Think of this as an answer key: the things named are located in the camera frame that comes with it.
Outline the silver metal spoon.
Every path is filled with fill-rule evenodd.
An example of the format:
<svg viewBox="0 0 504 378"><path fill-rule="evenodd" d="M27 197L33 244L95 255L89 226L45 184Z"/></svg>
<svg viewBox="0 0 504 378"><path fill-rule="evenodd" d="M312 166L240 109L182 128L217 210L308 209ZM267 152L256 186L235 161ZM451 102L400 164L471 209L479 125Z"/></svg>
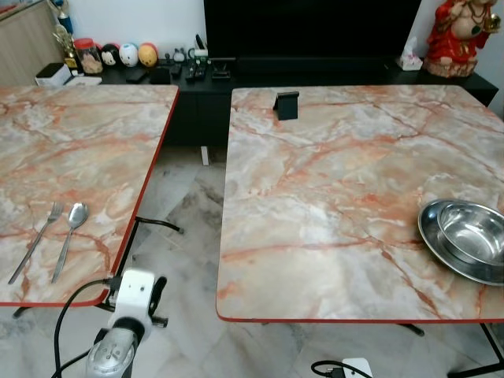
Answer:
<svg viewBox="0 0 504 378"><path fill-rule="evenodd" d="M72 205L71 212L68 215L69 230L66 233L64 244L62 244L60 257L58 257L57 264L55 264L53 277L51 277L50 281L51 284L55 284L58 281L58 277L60 277L61 271L64 269L66 257L68 257L69 248L71 248L73 232L87 222L87 216L89 216L89 206L82 202L76 202L76 204Z"/></svg>

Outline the silver metal fork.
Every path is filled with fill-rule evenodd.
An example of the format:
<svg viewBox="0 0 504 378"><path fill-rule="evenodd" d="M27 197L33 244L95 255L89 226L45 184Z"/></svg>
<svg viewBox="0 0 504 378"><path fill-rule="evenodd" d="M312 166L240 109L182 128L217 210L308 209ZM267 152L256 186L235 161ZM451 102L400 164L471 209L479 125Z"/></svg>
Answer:
<svg viewBox="0 0 504 378"><path fill-rule="evenodd" d="M44 223L43 226L36 233L35 240L33 240L31 242L31 244L28 248L28 252L25 253L25 255L23 256L23 258L21 260L21 263L18 264L14 273L12 273L10 280L8 280L8 284L14 284L14 282L16 280L18 280L18 277L21 275L25 266L28 265L28 260L33 255L33 253L35 253L35 249L36 249L37 245L39 245L44 233L46 233L47 228L51 224L57 222L58 219L60 219L62 211L64 211L64 204L62 204L62 202L54 202L54 204L53 204L53 206L51 206L50 212L48 213L48 216L46 218L46 223Z"/></svg>

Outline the marble pattern folding table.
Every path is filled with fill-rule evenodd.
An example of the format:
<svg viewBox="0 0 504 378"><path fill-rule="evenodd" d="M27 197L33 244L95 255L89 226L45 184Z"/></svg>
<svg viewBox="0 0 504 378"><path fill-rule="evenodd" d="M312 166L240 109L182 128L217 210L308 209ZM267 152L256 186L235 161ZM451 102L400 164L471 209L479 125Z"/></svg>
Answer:
<svg viewBox="0 0 504 378"><path fill-rule="evenodd" d="M278 121L281 91L298 119ZM421 238L436 199L496 206L504 122L449 85L231 94L215 310L229 323L493 324L503 288Z"/></svg>
<svg viewBox="0 0 504 378"><path fill-rule="evenodd" d="M60 307L123 266L130 231L179 98L173 85L0 87L0 307ZM8 284L54 202L64 209ZM89 209L50 283L73 204ZM107 298L80 292L76 306Z"/></svg>

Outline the stainless steel plate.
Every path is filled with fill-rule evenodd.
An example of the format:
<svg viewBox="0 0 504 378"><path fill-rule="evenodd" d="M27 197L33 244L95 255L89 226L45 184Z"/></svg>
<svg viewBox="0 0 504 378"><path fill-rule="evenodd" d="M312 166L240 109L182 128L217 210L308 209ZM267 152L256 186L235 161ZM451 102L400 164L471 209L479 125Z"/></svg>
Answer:
<svg viewBox="0 0 504 378"><path fill-rule="evenodd" d="M418 229L422 240L440 262L449 266L457 274L467 277L468 280L490 285L490 287L503 287L503 266L471 264L454 255L453 249L444 238L443 231L438 225L438 215L449 201L453 201L453 199L436 199L421 210L418 216Z"/></svg>

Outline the black phone stand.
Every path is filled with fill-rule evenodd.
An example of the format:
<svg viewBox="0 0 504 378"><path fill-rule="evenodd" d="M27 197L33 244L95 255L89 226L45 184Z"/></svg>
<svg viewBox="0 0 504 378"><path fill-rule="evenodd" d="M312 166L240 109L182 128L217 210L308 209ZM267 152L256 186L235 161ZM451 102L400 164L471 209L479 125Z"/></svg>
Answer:
<svg viewBox="0 0 504 378"><path fill-rule="evenodd" d="M273 110L278 121L298 119L299 91L281 91L275 97Z"/></svg>

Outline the orange egg shaped figure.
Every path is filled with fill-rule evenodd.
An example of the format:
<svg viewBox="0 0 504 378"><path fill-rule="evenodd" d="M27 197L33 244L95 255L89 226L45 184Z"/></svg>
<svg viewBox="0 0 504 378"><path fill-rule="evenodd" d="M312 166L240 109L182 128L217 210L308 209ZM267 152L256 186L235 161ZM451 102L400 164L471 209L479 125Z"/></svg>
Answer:
<svg viewBox="0 0 504 378"><path fill-rule="evenodd" d="M156 46L153 43L140 44L138 46L137 57L140 64L145 66L145 68L154 68L154 66L158 65L158 50L156 50Z"/></svg>

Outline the white egg shaped figure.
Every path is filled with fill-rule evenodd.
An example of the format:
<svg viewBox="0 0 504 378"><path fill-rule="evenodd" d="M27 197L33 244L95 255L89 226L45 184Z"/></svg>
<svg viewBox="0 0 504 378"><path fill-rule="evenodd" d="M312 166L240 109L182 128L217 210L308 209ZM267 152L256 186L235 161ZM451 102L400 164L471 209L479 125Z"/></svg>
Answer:
<svg viewBox="0 0 504 378"><path fill-rule="evenodd" d="M123 43L119 49L119 57L123 66L137 66L139 64L139 48L134 43Z"/></svg>

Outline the small white box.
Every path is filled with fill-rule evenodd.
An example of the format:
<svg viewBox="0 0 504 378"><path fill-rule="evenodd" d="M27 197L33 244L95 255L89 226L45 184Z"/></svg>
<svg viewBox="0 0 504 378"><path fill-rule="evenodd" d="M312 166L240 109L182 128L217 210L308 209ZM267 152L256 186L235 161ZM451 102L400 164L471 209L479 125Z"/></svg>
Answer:
<svg viewBox="0 0 504 378"><path fill-rule="evenodd" d="M73 74L64 62L51 62L35 75L35 82L40 87L63 87Z"/></svg>

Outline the black egg shaped figure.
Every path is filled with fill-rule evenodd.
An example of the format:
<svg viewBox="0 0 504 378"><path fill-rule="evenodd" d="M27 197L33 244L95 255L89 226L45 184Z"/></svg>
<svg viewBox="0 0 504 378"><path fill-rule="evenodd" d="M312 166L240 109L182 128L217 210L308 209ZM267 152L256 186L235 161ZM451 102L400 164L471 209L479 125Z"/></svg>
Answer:
<svg viewBox="0 0 504 378"><path fill-rule="evenodd" d="M120 50L116 43L106 43L101 48L101 59L105 66L117 66L121 64Z"/></svg>

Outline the green and white mug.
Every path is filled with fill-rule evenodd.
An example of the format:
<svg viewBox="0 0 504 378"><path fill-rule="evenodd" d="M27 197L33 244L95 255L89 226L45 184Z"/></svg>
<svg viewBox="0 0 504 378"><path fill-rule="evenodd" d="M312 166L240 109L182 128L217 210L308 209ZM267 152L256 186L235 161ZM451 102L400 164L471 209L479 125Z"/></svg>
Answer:
<svg viewBox="0 0 504 378"><path fill-rule="evenodd" d="M187 51L188 61L193 66L208 65L209 51L206 50L204 39L201 36L195 36L195 45Z"/></svg>

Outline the red lid glass jar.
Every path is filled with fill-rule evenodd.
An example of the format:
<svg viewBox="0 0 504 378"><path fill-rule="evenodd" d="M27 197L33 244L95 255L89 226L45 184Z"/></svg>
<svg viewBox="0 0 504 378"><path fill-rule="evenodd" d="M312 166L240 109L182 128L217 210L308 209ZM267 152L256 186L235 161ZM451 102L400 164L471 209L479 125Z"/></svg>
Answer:
<svg viewBox="0 0 504 378"><path fill-rule="evenodd" d="M80 71L86 75L101 75L104 68L101 48L94 43L94 40L90 37L80 37L73 40L73 46L78 54Z"/></svg>

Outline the gold trophy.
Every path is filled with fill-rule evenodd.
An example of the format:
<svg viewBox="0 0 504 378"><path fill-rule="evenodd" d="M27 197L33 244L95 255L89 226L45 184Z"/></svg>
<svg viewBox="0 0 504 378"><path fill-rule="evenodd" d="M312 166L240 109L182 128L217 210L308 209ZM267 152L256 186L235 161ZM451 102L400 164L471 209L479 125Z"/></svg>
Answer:
<svg viewBox="0 0 504 378"><path fill-rule="evenodd" d="M72 21L68 15L69 4L66 0L46 0L46 2L57 18L54 37L64 53L64 62L73 75L78 75L80 71L79 58L76 54L76 48L73 46Z"/></svg>

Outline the red laughing buddha statue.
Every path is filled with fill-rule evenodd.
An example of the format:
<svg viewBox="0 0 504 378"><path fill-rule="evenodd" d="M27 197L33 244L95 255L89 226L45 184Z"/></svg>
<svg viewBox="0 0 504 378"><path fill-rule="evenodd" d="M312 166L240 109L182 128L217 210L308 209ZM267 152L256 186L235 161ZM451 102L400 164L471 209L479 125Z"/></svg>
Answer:
<svg viewBox="0 0 504 378"><path fill-rule="evenodd" d="M426 39L425 71L442 78L471 76L479 50L500 30L499 17L492 12L497 1L444 0Z"/></svg>

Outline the black television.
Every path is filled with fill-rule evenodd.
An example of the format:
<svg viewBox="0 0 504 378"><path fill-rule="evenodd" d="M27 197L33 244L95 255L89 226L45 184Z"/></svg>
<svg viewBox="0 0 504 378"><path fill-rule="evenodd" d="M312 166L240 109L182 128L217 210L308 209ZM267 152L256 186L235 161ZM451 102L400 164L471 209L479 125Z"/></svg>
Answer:
<svg viewBox="0 0 504 378"><path fill-rule="evenodd" d="M204 0L211 57L393 57L422 0Z"/></svg>

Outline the white tissue box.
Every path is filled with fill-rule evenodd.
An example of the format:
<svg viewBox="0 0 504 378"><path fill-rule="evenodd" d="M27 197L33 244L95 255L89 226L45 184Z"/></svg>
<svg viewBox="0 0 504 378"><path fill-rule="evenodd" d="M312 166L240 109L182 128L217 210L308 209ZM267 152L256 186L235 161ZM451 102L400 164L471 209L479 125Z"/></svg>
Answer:
<svg viewBox="0 0 504 378"><path fill-rule="evenodd" d="M424 66L424 61L417 55L417 37L411 36L406 41L402 53L396 58L396 64L402 71L420 71Z"/></svg>

